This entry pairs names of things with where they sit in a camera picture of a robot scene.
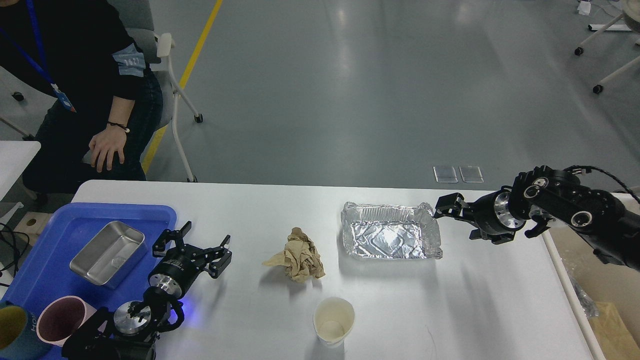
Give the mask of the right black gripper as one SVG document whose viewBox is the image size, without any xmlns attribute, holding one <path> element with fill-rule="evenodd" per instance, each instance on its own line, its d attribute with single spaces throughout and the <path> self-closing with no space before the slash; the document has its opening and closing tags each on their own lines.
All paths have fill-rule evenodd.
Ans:
<svg viewBox="0 0 640 360">
<path fill-rule="evenodd" d="M 470 232 L 470 240 L 489 240 L 494 245 L 512 241 L 515 233 L 526 223 L 509 210 L 509 190 L 499 190 L 467 203 L 461 193 L 440 196 L 434 208 L 434 219 L 452 218 L 472 223 L 476 228 Z"/>
</svg>

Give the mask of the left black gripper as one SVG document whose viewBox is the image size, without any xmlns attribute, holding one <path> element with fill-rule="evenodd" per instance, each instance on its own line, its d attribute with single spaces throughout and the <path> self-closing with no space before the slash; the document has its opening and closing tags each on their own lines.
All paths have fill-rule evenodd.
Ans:
<svg viewBox="0 0 640 360">
<path fill-rule="evenodd" d="M 161 289 L 178 300 L 187 294 L 202 272 L 217 280 L 230 265 L 233 257 L 229 248 L 230 234 L 227 234 L 218 246 L 185 253 L 184 237 L 191 228 L 192 221 L 187 221 L 180 229 L 165 228 L 151 247 L 151 255 L 154 258 L 164 258 L 151 271 L 148 277 L 149 286 Z"/>
</svg>

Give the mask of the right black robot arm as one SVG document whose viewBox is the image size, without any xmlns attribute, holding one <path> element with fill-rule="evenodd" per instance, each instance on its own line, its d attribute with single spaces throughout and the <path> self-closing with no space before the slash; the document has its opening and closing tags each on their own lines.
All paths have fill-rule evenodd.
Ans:
<svg viewBox="0 0 640 360">
<path fill-rule="evenodd" d="M 583 186 L 579 174 L 599 171 L 590 165 L 563 170 L 537 166 L 519 173 L 512 185 L 466 202 L 461 193 L 441 196 L 434 218 L 448 217 L 473 226 L 470 239 L 500 245 L 511 242 L 526 221 L 528 239 L 546 232 L 554 223 L 573 230 L 602 264 L 640 269 L 640 217 L 612 193 Z"/>
</svg>

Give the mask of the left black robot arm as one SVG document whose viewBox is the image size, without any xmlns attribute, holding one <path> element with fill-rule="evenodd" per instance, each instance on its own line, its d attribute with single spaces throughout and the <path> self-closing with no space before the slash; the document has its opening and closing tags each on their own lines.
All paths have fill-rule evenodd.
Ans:
<svg viewBox="0 0 640 360">
<path fill-rule="evenodd" d="M 192 228 L 162 231 L 151 250 L 158 264 L 148 274 L 142 300 L 128 301 L 115 311 L 101 307 L 62 346 L 69 360 L 154 360 L 160 334 L 177 330 L 185 321 L 183 298 L 198 276 L 217 279 L 233 258 L 226 235 L 220 245 L 199 248 L 185 243 Z"/>
</svg>

